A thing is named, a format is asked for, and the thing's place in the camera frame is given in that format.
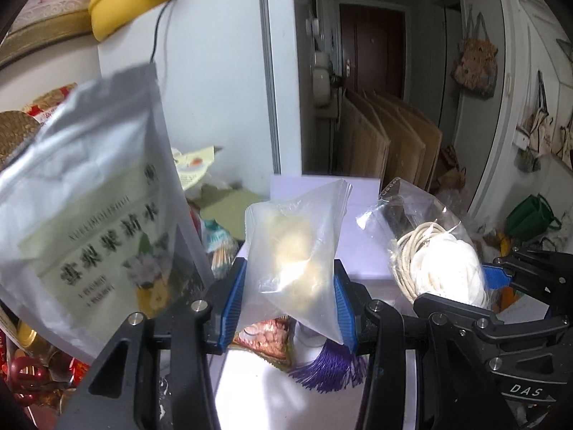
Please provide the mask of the cereal snack bag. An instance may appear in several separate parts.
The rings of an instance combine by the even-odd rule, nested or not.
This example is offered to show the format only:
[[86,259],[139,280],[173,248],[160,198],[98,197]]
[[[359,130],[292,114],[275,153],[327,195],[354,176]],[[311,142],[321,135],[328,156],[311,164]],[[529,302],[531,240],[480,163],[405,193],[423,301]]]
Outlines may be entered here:
[[277,369],[288,371],[292,366],[290,318],[281,316],[240,330],[235,334],[231,348],[252,352]]

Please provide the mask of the clear bag with yellow item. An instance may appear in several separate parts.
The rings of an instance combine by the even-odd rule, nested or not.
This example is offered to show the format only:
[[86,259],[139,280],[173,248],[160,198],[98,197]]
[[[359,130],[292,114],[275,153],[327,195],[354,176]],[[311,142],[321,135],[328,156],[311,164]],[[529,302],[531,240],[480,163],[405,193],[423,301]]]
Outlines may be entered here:
[[290,200],[250,205],[238,330],[281,316],[342,344],[334,259],[352,185],[337,180]]

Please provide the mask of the purple sachet with tassel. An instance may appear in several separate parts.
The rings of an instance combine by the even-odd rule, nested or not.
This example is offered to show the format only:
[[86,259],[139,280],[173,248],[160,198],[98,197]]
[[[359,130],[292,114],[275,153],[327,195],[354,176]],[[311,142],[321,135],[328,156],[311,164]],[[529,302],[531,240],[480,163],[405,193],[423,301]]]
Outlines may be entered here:
[[294,367],[288,375],[305,389],[322,394],[337,392],[365,382],[367,361],[345,345],[326,340],[313,361]]

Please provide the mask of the green bag on floor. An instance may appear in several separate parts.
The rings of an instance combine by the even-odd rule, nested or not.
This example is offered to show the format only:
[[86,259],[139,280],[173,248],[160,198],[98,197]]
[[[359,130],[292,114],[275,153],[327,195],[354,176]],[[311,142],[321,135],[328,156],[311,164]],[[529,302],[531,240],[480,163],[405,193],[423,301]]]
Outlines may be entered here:
[[541,194],[531,194],[507,216],[505,232],[510,238],[527,242],[549,229],[560,230],[561,227],[548,200]]

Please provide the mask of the hanging canvas tote bags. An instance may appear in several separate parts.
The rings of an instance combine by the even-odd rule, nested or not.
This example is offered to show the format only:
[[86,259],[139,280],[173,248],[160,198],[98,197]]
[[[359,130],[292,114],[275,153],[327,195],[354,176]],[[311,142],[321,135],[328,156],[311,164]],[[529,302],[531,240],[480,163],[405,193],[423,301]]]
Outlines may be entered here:
[[552,154],[572,169],[572,119],[558,126],[550,114],[543,73],[536,76],[535,109],[517,132],[524,134],[528,143],[517,152],[517,168],[523,173],[541,170],[541,157]]

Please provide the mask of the brown cardboard sheets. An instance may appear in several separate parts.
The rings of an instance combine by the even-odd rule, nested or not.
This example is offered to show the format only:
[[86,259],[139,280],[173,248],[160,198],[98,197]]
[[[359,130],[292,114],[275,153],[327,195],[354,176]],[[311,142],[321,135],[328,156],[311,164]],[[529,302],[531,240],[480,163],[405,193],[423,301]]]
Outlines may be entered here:
[[436,173],[443,134],[420,110],[386,92],[345,89],[335,127],[332,173],[401,178],[424,190]]

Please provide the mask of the silver tea pouch bag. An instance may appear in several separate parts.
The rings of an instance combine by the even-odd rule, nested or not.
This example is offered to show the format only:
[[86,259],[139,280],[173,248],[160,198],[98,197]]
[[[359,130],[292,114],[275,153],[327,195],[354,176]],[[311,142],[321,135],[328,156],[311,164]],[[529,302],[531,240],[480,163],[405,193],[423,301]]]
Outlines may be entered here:
[[63,352],[91,362],[213,280],[153,65],[77,87],[3,170],[1,298]]

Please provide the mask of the hanging patterned tote bag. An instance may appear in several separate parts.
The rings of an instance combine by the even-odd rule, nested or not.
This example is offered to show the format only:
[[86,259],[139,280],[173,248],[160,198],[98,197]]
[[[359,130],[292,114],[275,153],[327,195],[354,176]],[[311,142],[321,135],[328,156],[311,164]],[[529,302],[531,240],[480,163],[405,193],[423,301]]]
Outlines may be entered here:
[[474,18],[473,7],[469,6],[463,46],[453,63],[452,79],[473,94],[491,98],[497,81],[497,53],[483,14]]

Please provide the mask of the dark wooden door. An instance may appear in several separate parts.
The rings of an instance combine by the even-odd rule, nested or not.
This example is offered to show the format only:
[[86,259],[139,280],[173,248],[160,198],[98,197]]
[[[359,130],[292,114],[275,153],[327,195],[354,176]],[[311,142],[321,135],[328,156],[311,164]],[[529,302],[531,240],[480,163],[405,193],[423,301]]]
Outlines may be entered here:
[[406,16],[373,6],[339,6],[342,77],[355,92],[379,90],[398,98],[406,82]]

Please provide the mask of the white refrigerator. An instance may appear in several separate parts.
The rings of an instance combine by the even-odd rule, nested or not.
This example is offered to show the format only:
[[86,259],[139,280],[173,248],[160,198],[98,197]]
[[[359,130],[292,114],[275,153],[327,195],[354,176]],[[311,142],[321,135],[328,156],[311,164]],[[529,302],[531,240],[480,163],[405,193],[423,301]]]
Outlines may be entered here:
[[111,75],[153,61],[171,146],[215,147],[215,177],[267,195],[304,169],[312,44],[306,0],[174,0],[98,47]]

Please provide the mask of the round woven straw mat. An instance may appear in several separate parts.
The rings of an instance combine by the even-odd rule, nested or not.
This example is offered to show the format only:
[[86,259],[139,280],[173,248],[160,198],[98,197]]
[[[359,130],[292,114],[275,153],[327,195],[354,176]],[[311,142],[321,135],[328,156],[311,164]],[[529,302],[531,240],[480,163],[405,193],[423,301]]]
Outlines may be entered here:
[[0,113],[0,159],[4,167],[11,155],[28,139],[32,138],[42,124],[22,111]]

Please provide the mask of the gold framed flower picture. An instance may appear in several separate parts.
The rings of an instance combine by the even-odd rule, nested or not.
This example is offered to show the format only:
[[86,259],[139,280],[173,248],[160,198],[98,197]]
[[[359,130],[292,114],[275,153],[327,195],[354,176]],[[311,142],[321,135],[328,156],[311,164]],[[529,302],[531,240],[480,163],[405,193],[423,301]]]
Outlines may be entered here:
[[88,4],[89,0],[28,0],[1,43],[1,66],[90,34]]

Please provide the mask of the red handled scissors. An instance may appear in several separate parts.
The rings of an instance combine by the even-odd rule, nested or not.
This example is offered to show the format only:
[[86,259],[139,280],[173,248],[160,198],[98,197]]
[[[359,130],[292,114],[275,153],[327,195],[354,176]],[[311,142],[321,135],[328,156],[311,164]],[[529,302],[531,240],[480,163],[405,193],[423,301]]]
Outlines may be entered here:
[[21,356],[8,369],[8,386],[22,407],[51,406],[59,402],[68,382],[55,381],[39,359]]

